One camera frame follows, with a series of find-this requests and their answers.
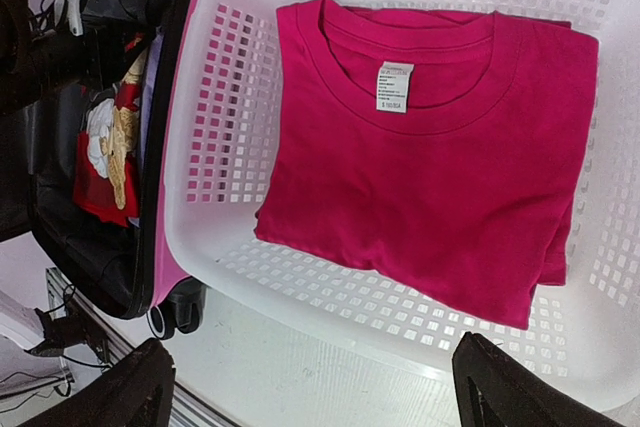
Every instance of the suitcase wheel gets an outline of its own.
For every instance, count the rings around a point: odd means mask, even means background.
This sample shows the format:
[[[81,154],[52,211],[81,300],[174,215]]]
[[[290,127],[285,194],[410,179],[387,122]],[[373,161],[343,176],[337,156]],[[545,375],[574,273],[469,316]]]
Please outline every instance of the suitcase wheel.
[[[176,333],[176,317],[173,305],[168,302],[152,307],[147,313],[149,328],[160,340],[169,340]]]
[[[185,325],[179,325],[178,330],[183,334],[191,334],[198,330],[202,323],[202,304],[191,304],[191,315],[189,316],[189,322]]]

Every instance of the black suitcase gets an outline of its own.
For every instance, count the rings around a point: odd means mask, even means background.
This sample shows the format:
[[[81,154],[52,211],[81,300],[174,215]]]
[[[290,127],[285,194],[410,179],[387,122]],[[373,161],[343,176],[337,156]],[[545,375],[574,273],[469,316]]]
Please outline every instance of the black suitcase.
[[[159,332],[162,324],[194,331],[204,303],[204,286],[186,274],[161,304],[154,296],[158,185],[189,2],[145,0],[138,9],[149,30],[161,26],[164,33],[140,185],[139,228],[102,223],[72,201],[77,136],[98,92],[75,84],[0,118],[0,241],[31,230],[55,265],[100,310],[131,319],[155,307],[151,318]],[[88,0],[84,13],[126,21],[135,0],[130,5]]]

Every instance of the cable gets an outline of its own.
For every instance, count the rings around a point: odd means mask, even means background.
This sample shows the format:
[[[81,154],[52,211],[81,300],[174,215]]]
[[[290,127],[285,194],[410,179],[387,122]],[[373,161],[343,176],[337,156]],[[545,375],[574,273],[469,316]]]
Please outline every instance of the cable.
[[[65,298],[65,295],[66,295],[66,293],[67,293],[67,289],[68,289],[69,287],[71,287],[71,288],[73,289],[73,292],[71,293],[71,295],[70,295],[68,298]],[[73,297],[74,297],[75,295],[76,295],[76,286],[75,286],[75,285],[73,285],[73,284],[68,284],[68,285],[64,288],[64,290],[62,291],[62,304],[61,304],[61,305],[59,305],[58,307],[54,308],[54,309],[47,310],[47,311],[45,312],[45,314],[46,314],[46,315],[50,315],[50,314],[53,314],[54,312],[59,311],[60,309],[65,308],[65,307],[69,304],[69,302],[71,302],[71,300],[73,299]]]
[[[5,377],[4,379],[0,380],[0,384],[4,384],[5,382],[10,381],[11,379],[13,379],[17,375],[24,375],[25,377],[29,377],[30,379],[33,379],[33,380],[42,380],[42,379],[55,379],[55,380],[59,380],[59,381],[63,381],[64,380],[62,377],[57,377],[55,375],[37,376],[37,375],[27,374],[26,372],[18,371],[18,372],[14,372],[10,376]]]
[[[0,415],[2,414],[7,414],[9,412],[13,412],[14,410],[18,410],[20,407],[22,407],[24,404],[26,404],[27,402],[29,402],[31,399],[33,399],[34,397],[40,397],[41,399],[48,399],[50,398],[53,394],[54,394],[55,390],[52,390],[51,393],[49,395],[42,395],[39,394],[38,392],[36,392],[35,394],[31,394],[29,397],[27,397],[26,399],[24,399],[22,402],[20,402],[18,405],[16,405],[15,407],[12,407],[10,409],[6,409],[6,410],[0,410]]]
[[[56,385],[53,390],[55,390],[56,394],[58,394],[63,399],[68,399],[69,397],[71,397],[71,382],[67,382],[67,391],[65,393],[62,393],[59,385]]]
[[[69,0],[63,0],[62,13],[60,20],[55,23],[55,1],[51,2],[46,8],[44,3],[47,0],[40,1],[40,12],[34,14],[31,10],[31,18],[29,23],[31,25],[31,32],[35,37],[41,37],[50,30],[60,30],[60,28],[67,21],[67,12],[69,10]]]
[[[62,356],[63,359],[68,360],[69,362],[73,362],[74,364],[82,365],[83,367],[90,367],[92,369],[101,369],[104,370],[106,368],[111,368],[111,364],[104,365],[95,365],[95,364],[87,364],[86,362],[82,362],[81,360],[72,359],[71,357],[67,357],[66,355]]]

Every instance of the folded t-shirt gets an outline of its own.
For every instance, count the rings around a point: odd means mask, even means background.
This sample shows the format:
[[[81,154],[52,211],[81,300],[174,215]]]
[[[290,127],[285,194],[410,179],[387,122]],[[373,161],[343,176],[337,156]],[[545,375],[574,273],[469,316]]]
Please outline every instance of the folded t-shirt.
[[[452,308],[526,328],[563,284],[598,43],[500,13],[278,11],[281,137],[258,238],[375,269]],[[406,113],[376,110],[411,64]]]

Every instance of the white floor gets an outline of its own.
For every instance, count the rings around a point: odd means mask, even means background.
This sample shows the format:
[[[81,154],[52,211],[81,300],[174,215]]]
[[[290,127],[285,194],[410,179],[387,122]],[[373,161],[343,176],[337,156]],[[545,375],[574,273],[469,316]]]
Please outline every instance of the white floor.
[[[112,321],[144,340],[146,321]],[[178,381],[243,426],[456,425],[451,388],[311,338],[214,290],[204,325],[165,346]]]

